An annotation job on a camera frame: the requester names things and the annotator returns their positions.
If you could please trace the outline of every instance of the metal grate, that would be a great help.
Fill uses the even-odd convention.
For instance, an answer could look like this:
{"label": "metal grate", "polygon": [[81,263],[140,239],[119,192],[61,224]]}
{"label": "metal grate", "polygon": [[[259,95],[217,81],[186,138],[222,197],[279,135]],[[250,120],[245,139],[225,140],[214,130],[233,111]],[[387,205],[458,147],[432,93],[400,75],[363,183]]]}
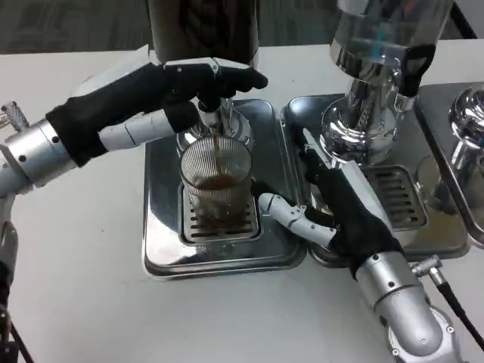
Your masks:
{"label": "metal grate", "polygon": [[408,171],[402,166],[378,166],[363,169],[395,230],[423,227],[425,208]]}
{"label": "metal grate", "polygon": [[259,215],[253,198],[247,203],[244,218],[239,223],[230,226],[214,226],[200,223],[185,188],[182,188],[181,192],[183,200],[181,204],[183,226],[181,229],[185,242],[192,244],[224,240],[247,242],[259,236]]}

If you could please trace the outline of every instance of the floor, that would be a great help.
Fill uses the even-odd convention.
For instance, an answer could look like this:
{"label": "floor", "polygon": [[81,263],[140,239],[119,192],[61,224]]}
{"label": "floor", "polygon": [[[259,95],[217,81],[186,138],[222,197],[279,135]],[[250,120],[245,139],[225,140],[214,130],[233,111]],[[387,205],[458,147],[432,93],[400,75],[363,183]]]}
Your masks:
{"label": "floor", "polygon": [[[333,38],[335,1],[262,0],[260,6],[261,46]],[[461,35],[450,21],[442,37]],[[135,49],[150,38],[144,0],[0,0],[0,54]]]}

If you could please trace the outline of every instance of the robotic arm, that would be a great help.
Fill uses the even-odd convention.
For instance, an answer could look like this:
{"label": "robotic arm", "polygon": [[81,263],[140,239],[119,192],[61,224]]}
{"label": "robotic arm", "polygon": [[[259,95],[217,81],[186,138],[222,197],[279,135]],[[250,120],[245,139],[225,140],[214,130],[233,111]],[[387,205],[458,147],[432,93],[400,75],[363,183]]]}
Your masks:
{"label": "robotic arm", "polygon": [[352,161],[332,169],[315,139],[293,129],[306,179],[317,186],[332,216],[312,206],[297,206],[256,181],[259,207],[294,234],[319,244],[349,262],[349,269],[386,328],[389,350],[397,362],[462,363],[449,317],[430,304],[405,260],[376,194]]}
{"label": "robotic arm", "polygon": [[0,144],[0,361],[17,361],[18,354],[8,341],[14,328],[7,311],[17,257],[17,233],[10,222],[15,196],[108,151],[189,129],[200,120],[190,102],[194,97],[208,107],[267,84],[245,64],[209,57],[161,64],[145,46],[87,79],[65,104],[31,126],[14,102],[2,107],[0,127],[11,124],[17,134]]}

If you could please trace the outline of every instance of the white table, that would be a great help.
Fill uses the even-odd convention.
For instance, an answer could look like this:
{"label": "white table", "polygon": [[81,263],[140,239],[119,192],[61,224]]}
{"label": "white table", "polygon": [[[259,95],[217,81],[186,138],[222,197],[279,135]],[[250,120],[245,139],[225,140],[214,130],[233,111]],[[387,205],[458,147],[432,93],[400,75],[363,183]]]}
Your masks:
{"label": "white table", "polygon": [[[125,55],[2,56],[0,100],[18,101],[33,123],[87,76]],[[440,42],[425,83],[484,80],[482,59],[484,41]],[[344,92],[349,80],[326,45],[262,48],[259,69],[270,86],[248,96],[278,109],[299,95]],[[17,198],[20,250],[11,312],[39,362],[391,361],[383,331],[349,272],[309,257],[289,271],[150,279],[141,267],[143,177],[139,147],[108,154]],[[473,248],[443,271],[484,333],[484,252]],[[453,317],[464,357],[482,361],[484,353],[425,284]]]}

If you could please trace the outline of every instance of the glass cup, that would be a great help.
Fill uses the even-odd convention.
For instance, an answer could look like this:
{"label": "glass cup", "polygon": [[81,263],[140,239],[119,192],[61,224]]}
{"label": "glass cup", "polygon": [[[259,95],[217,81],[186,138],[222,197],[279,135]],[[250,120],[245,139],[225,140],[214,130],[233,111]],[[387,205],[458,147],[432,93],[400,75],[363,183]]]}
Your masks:
{"label": "glass cup", "polygon": [[204,223],[236,223],[250,199],[252,156],[240,141],[213,135],[181,155],[180,175],[197,217]]}

